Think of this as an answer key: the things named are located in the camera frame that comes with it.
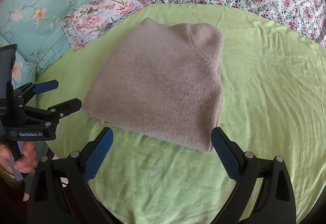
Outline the person's left hand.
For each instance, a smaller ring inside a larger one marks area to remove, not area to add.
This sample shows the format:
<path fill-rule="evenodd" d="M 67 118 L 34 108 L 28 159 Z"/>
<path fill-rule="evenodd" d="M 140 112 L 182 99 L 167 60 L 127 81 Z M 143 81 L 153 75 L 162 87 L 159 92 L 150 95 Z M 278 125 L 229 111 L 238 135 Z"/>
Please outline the person's left hand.
<path fill-rule="evenodd" d="M 23 144 L 23 155 L 15 161 L 14 167 L 21 173 L 29 173 L 36 166 L 36 151 L 34 150 L 34 142 L 24 142 Z M 9 166 L 8 159 L 11 157 L 11 151 L 8 146 L 1 142 L 0 152 L 1 167 L 9 174 L 13 174 L 11 167 Z"/>

